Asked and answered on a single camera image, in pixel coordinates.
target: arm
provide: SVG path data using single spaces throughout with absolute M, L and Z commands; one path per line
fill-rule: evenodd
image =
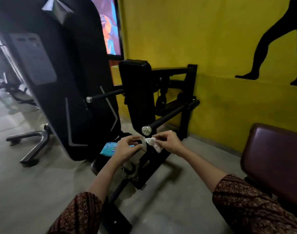
M 64 212 L 52 224 L 47 234 L 92 234 L 97 233 L 102 220 L 103 204 L 111 180 L 119 166 L 142 148 L 136 141 L 140 136 L 130 135 L 122 138 L 115 154 L 96 176 L 88 192 L 75 196 Z
M 297 233 L 294 215 L 242 179 L 227 175 L 185 148 L 174 132 L 166 131 L 153 137 L 160 146 L 192 166 L 213 193 L 214 205 L 234 233 Z
M 221 169 L 215 167 L 198 154 L 188 150 L 183 146 L 177 134 L 173 131 L 165 131 L 157 135 L 153 135 L 156 138 L 156 143 L 165 148 L 170 153 L 174 153 L 184 158 L 194 169 L 197 175 L 204 181 L 208 189 L 213 192 L 219 183 L 227 173 Z

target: metal knob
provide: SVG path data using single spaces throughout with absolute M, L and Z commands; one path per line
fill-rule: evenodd
M 151 134 L 151 132 L 152 132 L 152 129 L 151 129 L 150 126 L 143 126 L 142 127 L 142 133 L 143 133 L 143 135 L 148 136 L 148 135 Z
M 92 97 L 86 97 L 86 101 L 87 101 L 87 103 L 90 104 L 93 101 L 93 99 L 92 99 Z

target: maroon seat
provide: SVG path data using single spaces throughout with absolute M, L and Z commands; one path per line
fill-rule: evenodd
M 242 170 L 271 193 L 297 205 L 297 133 L 256 123 L 241 158 Z

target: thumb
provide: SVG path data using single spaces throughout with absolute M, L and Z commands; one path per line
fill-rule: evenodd
M 135 153 L 136 151 L 142 149 L 142 147 L 143 147 L 143 144 L 137 144 L 136 146 L 133 146 L 130 148 L 131 148 L 132 153 Z
M 162 140 L 156 139 L 155 143 L 164 148 L 166 146 L 167 141 L 162 141 Z

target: glossy floor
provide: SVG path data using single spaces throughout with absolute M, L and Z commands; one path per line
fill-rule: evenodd
M 9 135 L 42 129 L 44 116 L 33 106 L 16 104 L 4 92 L 0 99 L 0 233 L 45 233 L 76 193 L 94 179 L 88 162 L 74 162 L 56 140 L 39 154 L 40 162 L 23 168 L 19 161 L 38 142 L 24 139 L 10 146 Z M 128 122 L 122 130 L 133 132 Z M 239 157 L 188 137 L 183 143 L 214 165 L 244 177 Z M 123 178 L 118 171 L 111 192 Z M 211 202 L 211 193 L 181 158 L 171 155 L 143 191 L 128 185 L 116 201 L 133 224 L 131 233 L 232 233 Z

